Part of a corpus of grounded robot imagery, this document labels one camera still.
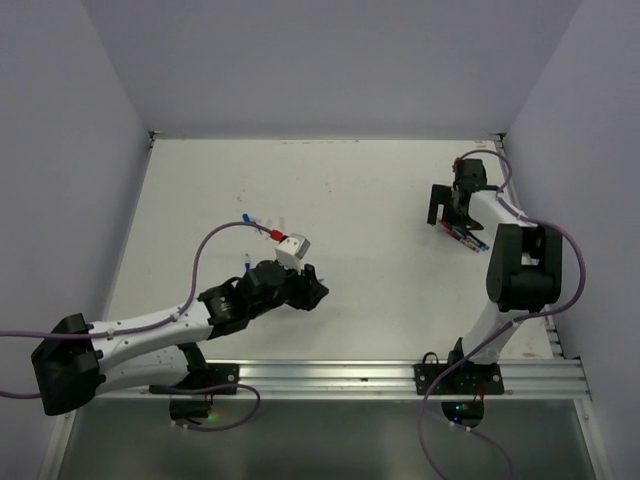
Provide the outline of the red capped clear pen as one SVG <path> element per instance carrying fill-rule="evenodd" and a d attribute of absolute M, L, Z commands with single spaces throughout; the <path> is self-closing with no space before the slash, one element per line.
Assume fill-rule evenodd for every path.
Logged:
<path fill-rule="evenodd" d="M 465 228 L 452 226 L 443 220 L 439 220 L 438 224 L 442 226 L 453 238 L 457 240 L 467 240 L 467 241 L 473 240 L 471 232 Z"/>

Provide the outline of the blue patterned pen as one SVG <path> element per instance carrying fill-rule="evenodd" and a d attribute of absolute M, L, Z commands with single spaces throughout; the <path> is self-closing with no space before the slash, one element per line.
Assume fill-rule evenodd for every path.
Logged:
<path fill-rule="evenodd" d="M 478 237 L 474 236 L 471 231 L 453 227 L 452 232 L 458 237 L 458 239 L 466 244 L 470 249 L 477 252 L 488 251 L 490 247 L 481 241 Z"/>

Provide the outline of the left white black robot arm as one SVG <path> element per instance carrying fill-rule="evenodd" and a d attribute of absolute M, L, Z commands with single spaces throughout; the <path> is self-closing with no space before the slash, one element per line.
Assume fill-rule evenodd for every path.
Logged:
<path fill-rule="evenodd" d="M 296 271 L 264 260 L 201 292 L 187 307 L 94 323 L 69 315 L 31 354 L 44 412 L 68 413 L 102 393 L 138 385 L 158 393 L 175 387 L 197 392 L 211 383 L 197 343 L 244 330 L 281 306 L 311 311 L 328 293 L 313 265 Z"/>

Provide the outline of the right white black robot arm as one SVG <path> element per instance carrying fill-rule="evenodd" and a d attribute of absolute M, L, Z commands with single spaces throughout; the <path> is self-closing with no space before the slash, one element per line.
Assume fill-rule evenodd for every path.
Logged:
<path fill-rule="evenodd" d="M 432 186 L 426 221 L 455 240 L 490 254 L 485 277 L 487 303 L 457 344 L 465 357 L 451 362 L 445 379 L 468 392 L 481 380 L 478 365 L 498 362 L 519 318 L 541 312 L 561 293 L 563 239 L 555 230 L 525 219 L 488 181 L 480 159 L 457 159 L 453 183 Z"/>

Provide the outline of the aluminium front rail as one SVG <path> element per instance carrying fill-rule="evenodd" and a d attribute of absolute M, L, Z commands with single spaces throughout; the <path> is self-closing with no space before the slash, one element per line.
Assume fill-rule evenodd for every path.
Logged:
<path fill-rule="evenodd" d="M 267 400 L 409 400 L 422 398 L 414 360 L 238 360 L 234 376 Z M 506 360 L 500 365 L 504 392 L 489 382 L 456 395 L 432 393 L 433 401 L 587 400 L 591 397 L 578 360 Z"/>

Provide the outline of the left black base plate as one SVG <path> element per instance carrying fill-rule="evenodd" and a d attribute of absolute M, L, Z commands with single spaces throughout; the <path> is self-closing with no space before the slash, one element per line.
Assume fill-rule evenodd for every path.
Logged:
<path fill-rule="evenodd" d="M 240 367 L 236 363 L 206 363 L 192 374 L 191 387 L 203 389 L 224 385 L 224 388 L 213 392 L 213 395 L 235 395 L 239 373 Z"/>

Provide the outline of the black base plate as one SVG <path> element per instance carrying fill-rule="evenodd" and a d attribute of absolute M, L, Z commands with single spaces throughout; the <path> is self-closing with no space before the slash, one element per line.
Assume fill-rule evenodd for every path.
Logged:
<path fill-rule="evenodd" d="M 206 363 L 192 374 L 191 387 L 203 389 L 224 385 L 224 388 L 213 392 L 213 395 L 235 395 L 239 373 L 240 367 L 236 363 Z"/>
<path fill-rule="evenodd" d="M 413 365 L 416 393 L 425 395 L 433 382 L 462 355 L 450 352 L 446 362 L 427 361 L 432 355 L 428 352 L 423 359 Z M 447 374 L 431 391 L 432 395 L 464 396 L 464 395 L 503 395 L 505 387 L 502 373 L 497 363 L 488 365 L 465 362 L 452 373 Z"/>

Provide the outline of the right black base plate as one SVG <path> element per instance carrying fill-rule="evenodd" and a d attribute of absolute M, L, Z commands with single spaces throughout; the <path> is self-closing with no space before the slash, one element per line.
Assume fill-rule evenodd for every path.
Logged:
<path fill-rule="evenodd" d="M 428 352 L 423 359 L 413 365 L 416 393 L 425 395 L 433 382 L 462 355 L 450 352 L 446 362 L 427 361 L 432 355 Z M 431 391 L 432 395 L 464 396 L 464 395 L 503 395 L 505 387 L 502 373 L 497 363 L 488 365 L 465 362 L 452 373 L 447 374 Z"/>

